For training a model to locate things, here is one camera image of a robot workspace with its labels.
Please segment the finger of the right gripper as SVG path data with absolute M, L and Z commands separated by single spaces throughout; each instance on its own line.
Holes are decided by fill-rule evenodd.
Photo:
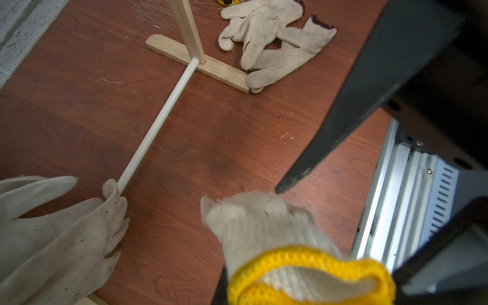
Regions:
M 393 273 L 399 290 L 487 286 L 487 198 L 478 197 Z
M 459 35 L 465 18 L 440 1 L 389 1 L 308 146 L 277 184 L 286 193 Z

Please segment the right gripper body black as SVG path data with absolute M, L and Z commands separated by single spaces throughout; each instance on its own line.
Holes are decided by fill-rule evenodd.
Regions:
M 487 2 L 389 1 L 414 57 L 385 110 L 448 164 L 487 170 Z

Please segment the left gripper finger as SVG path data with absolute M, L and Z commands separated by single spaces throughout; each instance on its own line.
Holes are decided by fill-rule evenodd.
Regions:
M 229 304 L 227 300 L 227 286 L 228 286 L 227 269 L 224 266 L 222 268 L 222 273 L 219 278 L 215 293 L 213 295 L 211 305 Z

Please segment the white glove yellow cuff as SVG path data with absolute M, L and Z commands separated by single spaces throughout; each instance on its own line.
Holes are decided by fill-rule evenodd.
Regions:
M 77 182 L 73 176 L 1 181 L 2 304 L 75 304 L 112 275 L 129 225 L 128 202 L 115 180 L 103 185 L 100 198 L 27 217 Z

